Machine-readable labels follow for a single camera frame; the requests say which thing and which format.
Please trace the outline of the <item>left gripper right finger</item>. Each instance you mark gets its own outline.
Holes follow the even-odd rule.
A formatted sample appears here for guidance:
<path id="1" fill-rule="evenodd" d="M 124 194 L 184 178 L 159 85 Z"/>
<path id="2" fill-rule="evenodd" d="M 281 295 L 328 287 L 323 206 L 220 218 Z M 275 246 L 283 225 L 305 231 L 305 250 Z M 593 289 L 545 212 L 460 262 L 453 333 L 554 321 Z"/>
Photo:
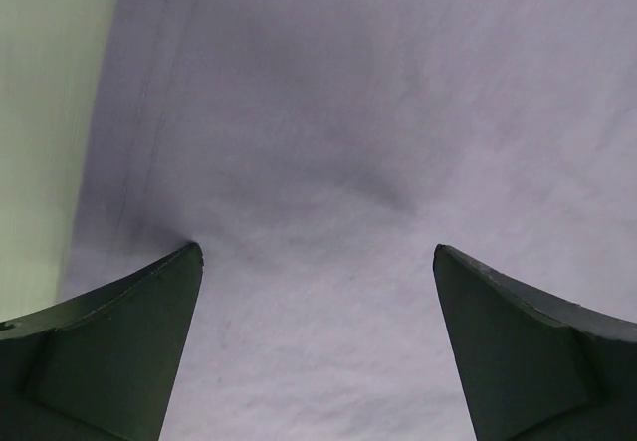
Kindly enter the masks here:
<path id="1" fill-rule="evenodd" d="M 635 324 L 448 245 L 433 274 L 477 439 L 635 439 Z"/>

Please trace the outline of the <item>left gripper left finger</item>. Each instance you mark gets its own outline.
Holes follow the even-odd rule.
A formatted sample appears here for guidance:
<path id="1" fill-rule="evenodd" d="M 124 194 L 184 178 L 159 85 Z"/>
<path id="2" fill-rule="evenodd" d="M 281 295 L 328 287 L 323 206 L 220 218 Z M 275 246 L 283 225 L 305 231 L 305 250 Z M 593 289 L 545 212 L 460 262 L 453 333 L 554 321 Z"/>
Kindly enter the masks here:
<path id="1" fill-rule="evenodd" d="M 202 276 L 202 250 L 191 242 L 2 322 L 2 439 L 158 439 Z"/>

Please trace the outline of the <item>purple t shirt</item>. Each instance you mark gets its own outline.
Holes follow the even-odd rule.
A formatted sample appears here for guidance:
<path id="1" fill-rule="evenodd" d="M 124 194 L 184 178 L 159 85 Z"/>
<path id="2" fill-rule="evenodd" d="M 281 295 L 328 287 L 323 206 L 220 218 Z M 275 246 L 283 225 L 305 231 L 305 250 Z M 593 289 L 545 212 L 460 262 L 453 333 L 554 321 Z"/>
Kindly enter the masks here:
<path id="1" fill-rule="evenodd" d="M 190 241 L 163 439 L 472 439 L 438 244 L 636 317 L 636 0 L 118 0 L 63 293 Z"/>

